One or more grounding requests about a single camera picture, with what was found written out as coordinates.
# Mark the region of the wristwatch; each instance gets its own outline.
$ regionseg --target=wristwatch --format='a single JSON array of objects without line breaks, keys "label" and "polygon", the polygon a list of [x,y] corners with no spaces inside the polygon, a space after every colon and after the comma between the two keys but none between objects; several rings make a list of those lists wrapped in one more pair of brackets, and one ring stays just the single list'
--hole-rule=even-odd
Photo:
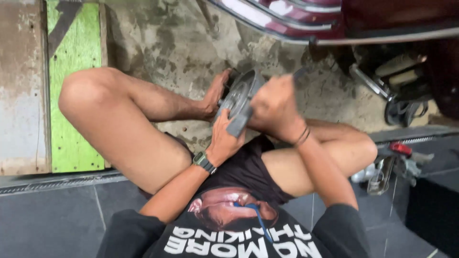
[{"label": "wristwatch", "polygon": [[195,164],[196,166],[201,166],[211,175],[215,173],[215,171],[217,171],[217,168],[214,167],[207,159],[207,154],[205,151],[201,151],[198,154],[196,154],[196,156],[193,158],[193,164]]}]

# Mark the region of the leg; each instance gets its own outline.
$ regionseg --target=leg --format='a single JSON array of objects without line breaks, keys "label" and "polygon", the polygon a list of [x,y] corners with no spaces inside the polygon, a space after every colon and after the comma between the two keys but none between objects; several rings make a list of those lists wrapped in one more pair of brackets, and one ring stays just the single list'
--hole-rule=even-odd
[{"label": "leg", "polygon": [[59,107],[106,160],[149,193],[159,190],[191,163],[188,151],[150,121],[204,120],[208,115],[198,101],[112,68],[68,76]]},{"label": "leg", "polygon": [[[342,123],[315,119],[307,119],[306,122],[344,175],[351,176],[376,159],[376,145],[367,134]],[[263,153],[262,160],[274,182],[284,192],[295,197],[314,192],[303,160],[295,149],[268,151]]]}]

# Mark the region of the blue lanyard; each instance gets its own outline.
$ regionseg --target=blue lanyard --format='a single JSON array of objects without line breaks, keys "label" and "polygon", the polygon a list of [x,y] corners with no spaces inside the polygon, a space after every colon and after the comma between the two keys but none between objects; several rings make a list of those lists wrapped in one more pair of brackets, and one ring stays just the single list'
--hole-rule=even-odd
[{"label": "blue lanyard", "polygon": [[245,206],[241,206],[237,202],[234,202],[234,207],[246,207],[246,208],[254,209],[255,212],[257,213],[258,221],[260,222],[260,225],[261,225],[261,228],[263,229],[263,233],[265,237],[268,239],[269,242],[271,243],[273,242],[271,237],[268,235],[268,231],[266,230],[266,227],[264,226],[263,221],[261,220],[260,212],[258,211],[258,206],[256,204],[249,203],[249,204],[246,204]]}]

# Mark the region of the concrete floor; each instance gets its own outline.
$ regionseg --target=concrete floor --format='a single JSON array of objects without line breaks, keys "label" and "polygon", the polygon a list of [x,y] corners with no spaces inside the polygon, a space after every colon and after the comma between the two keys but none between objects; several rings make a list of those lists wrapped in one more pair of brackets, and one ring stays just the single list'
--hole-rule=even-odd
[{"label": "concrete floor", "polygon": [[[219,37],[213,39],[195,1],[151,0],[110,5],[116,66],[135,77],[159,84],[192,99],[201,99],[213,76],[226,67],[261,66],[267,75],[292,73],[300,62],[308,73],[297,85],[298,108],[307,118],[349,123],[360,130],[392,129],[384,122],[385,102],[345,77],[333,59],[313,62],[305,46],[276,41],[211,8]],[[436,112],[435,104],[430,112]],[[424,125],[427,116],[413,122]],[[211,139],[208,123],[159,123],[192,151]],[[249,139],[256,135],[250,132]]]}]

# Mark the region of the man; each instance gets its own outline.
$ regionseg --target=man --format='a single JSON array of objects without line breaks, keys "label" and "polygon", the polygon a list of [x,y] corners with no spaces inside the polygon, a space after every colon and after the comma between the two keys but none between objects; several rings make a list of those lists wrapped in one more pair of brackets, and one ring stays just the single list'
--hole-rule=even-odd
[{"label": "man", "polygon": [[[291,75],[273,77],[254,96],[249,127],[291,143],[274,150],[259,136],[229,135],[228,110],[212,142],[193,155],[150,122],[210,121],[230,70],[202,101],[111,68],[74,73],[59,107],[89,143],[141,189],[154,194],[139,213],[113,215],[98,257],[368,257],[369,246],[347,177],[376,157],[351,126],[304,120]],[[317,192],[327,210],[311,233],[279,205]]]}]

